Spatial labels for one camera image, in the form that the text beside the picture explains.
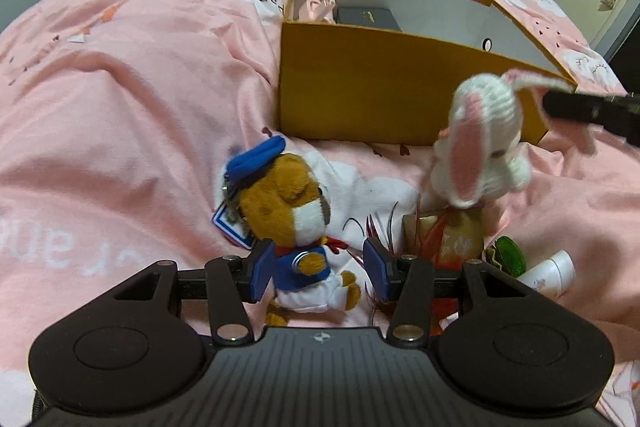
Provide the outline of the sailor plush toy blue hat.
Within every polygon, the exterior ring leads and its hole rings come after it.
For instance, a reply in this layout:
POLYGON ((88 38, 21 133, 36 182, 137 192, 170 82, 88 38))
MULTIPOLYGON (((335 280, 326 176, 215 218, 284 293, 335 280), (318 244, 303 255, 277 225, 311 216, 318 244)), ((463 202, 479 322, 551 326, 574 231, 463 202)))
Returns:
POLYGON ((331 208, 321 184, 306 160, 285 145, 273 135, 228 161, 212 219, 236 245, 248 249, 261 239, 276 245, 268 326, 288 325, 293 313, 346 312, 361 298, 356 275, 330 265, 329 255, 348 246, 326 231, 331 208))

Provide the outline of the white pink crochet bunny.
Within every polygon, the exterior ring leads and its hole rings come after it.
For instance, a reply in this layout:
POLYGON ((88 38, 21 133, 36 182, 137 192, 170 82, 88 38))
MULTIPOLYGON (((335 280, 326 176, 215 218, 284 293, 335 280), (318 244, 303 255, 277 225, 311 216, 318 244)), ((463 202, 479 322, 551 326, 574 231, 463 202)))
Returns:
POLYGON ((510 69, 498 76, 475 75, 452 98, 448 127, 434 144, 434 192, 454 208, 486 204, 526 189, 529 160, 518 150, 524 113, 518 92, 570 91, 559 79, 510 69))

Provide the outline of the dark grey gift box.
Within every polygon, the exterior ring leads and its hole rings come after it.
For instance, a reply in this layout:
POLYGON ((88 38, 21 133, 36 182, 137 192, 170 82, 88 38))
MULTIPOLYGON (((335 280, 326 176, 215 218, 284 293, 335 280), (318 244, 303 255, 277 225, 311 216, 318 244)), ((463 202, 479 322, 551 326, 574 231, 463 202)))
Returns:
POLYGON ((386 8, 339 6, 335 20, 342 25, 401 31, 392 11, 386 8))

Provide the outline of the red gold packet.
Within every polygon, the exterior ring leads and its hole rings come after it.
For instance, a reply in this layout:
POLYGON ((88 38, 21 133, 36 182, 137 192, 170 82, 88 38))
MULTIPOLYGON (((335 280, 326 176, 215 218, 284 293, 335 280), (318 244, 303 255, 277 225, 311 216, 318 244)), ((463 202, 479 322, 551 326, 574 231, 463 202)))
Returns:
POLYGON ((404 251, 436 269, 459 271, 484 249, 483 210, 448 208, 402 217, 404 251))

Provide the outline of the green round object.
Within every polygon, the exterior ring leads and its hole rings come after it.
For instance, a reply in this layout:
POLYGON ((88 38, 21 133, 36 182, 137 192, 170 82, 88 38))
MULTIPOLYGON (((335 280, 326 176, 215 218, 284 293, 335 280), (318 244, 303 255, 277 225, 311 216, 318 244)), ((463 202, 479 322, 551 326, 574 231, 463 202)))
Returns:
POLYGON ((526 259, 509 236, 500 236, 485 248, 482 259, 510 277, 520 277, 527 270, 526 259))

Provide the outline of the white small bottle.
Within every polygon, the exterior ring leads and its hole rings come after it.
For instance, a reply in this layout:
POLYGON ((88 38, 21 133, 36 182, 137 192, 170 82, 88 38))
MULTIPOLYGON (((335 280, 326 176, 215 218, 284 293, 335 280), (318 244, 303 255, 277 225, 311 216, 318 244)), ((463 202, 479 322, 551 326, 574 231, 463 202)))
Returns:
POLYGON ((575 279, 575 265, 567 251, 558 251, 518 277, 519 282, 552 300, 563 296, 575 279))

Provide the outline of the orange cardboard box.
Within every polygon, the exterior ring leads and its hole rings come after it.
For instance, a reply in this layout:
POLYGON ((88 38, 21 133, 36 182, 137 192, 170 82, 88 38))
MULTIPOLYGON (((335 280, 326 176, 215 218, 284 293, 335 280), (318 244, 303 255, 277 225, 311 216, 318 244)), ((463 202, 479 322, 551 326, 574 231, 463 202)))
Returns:
POLYGON ((577 82, 497 0, 335 0, 386 8, 401 31, 305 23, 288 0, 278 125, 304 140, 431 145, 462 81, 511 68, 577 82))

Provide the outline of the pink bed duvet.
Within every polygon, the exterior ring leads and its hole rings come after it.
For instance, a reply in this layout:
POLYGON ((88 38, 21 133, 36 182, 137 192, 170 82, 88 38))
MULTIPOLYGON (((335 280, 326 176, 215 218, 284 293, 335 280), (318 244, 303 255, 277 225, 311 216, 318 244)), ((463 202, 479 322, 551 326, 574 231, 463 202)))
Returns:
MULTIPOLYGON (((42 0, 1 34, 1 426, 30 421, 27 352, 58 321, 157 259, 242 254, 210 219, 228 158, 276 134, 286 0, 42 0)), ((580 90, 624 92, 554 0, 497 1, 580 90)), ((601 411, 639 426, 639 151, 601 130, 524 145, 525 192, 489 206, 536 265, 564 249, 560 303, 616 362, 601 411)), ((427 147, 291 140, 327 188, 329 236, 360 248, 367 217, 394 247, 401 216, 437 208, 427 147)))

